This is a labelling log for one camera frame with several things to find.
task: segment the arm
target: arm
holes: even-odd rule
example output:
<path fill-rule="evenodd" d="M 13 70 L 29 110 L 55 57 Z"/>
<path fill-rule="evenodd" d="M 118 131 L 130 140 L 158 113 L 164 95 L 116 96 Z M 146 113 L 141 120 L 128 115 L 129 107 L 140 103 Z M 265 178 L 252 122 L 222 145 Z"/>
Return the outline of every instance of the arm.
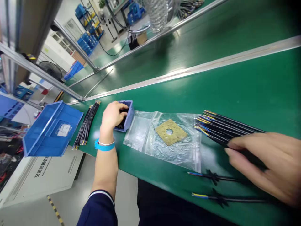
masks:
<path fill-rule="evenodd" d="M 225 151 L 233 167 L 253 184 L 286 204 L 297 206 L 301 185 L 301 141 L 279 133 L 254 133 L 232 139 Z M 239 151 L 249 150 L 266 166 L 264 172 Z"/>
<path fill-rule="evenodd" d="M 100 126 L 100 143 L 110 144 L 114 141 L 113 129 L 119 125 L 127 115 L 126 112 L 119 113 L 119 110 L 127 108 L 129 108 L 127 105 L 120 104 L 117 101 L 107 106 L 103 112 L 103 119 Z M 97 150 L 92 191 L 98 189 L 105 190 L 115 199 L 117 173 L 118 162 L 116 148 L 110 151 Z"/>
<path fill-rule="evenodd" d="M 123 108 L 127 109 L 128 106 L 114 101 L 104 110 L 100 126 L 100 143 L 111 144 L 114 141 L 113 129 L 127 115 L 126 112 L 119 113 Z M 117 173 L 116 148 L 109 151 L 97 150 L 92 191 L 82 209 L 77 226 L 118 225 L 114 204 Z"/>

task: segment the navy sleeve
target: navy sleeve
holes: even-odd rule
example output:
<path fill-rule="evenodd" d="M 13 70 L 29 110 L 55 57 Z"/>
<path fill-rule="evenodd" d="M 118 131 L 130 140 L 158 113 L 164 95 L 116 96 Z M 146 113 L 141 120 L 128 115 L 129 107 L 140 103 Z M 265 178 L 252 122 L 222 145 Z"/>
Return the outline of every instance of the navy sleeve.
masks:
<path fill-rule="evenodd" d="M 77 226 L 117 226 L 115 204 L 105 190 L 93 191 L 82 209 Z"/>

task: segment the dark pants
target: dark pants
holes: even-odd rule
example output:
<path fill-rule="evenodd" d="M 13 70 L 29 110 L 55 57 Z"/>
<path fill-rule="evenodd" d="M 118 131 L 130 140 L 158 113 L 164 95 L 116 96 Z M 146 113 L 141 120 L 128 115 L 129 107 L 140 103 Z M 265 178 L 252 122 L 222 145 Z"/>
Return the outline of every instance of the dark pants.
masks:
<path fill-rule="evenodd" d="M 139 226 L 234 225 L 141 179 L 138 179 L 137 206 L 140 217 Z"/>

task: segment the bundle of black cables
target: bundle of black cables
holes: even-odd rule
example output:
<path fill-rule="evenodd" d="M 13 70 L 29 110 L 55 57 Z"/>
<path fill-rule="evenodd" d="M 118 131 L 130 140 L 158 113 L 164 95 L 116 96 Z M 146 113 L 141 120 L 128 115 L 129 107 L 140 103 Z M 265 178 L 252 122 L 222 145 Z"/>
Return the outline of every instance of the bundle of black cables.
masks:
<path fill-rule="evenodd" d="M 76 140 L 74 142 L 74 145 L 72 149 L 78 150 L 79 145 L 86 145 L 88 138 L 89 138 L 89 133 L 90 133 L 90 128 L 94 119 L 94 116 L 99 108 L 100 101 L 96 100 L 95 104 L 91 105 L 87 114 L 85 115 L 84 122 L 82 123 L 82 126 L 77 134 Z"/>

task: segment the person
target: person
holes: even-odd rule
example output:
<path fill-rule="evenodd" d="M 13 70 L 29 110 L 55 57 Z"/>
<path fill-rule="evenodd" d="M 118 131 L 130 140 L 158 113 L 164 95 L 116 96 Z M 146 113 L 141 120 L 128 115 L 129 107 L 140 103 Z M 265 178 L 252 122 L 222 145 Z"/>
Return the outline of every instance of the person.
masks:
<path fill-rule="evenodd" d="M 113 129 L 127 115 L 125 104 L 114 101 L 103 112 L 91 194 L 77 225 L 117 226 L 114 199 L 118 160 Z M 257 187 L 282 202 L 296 206 L 301 184 L 301 141 L 278 133 L 254 133 L 232 139 L 225 151 L 230 164 Z M 266 166 L 261 171 L 236 150 L 247 149 Z M 138 180 L 140 222 L 146 225 L 217 225 L 219 217 L 160 188 Z"/>

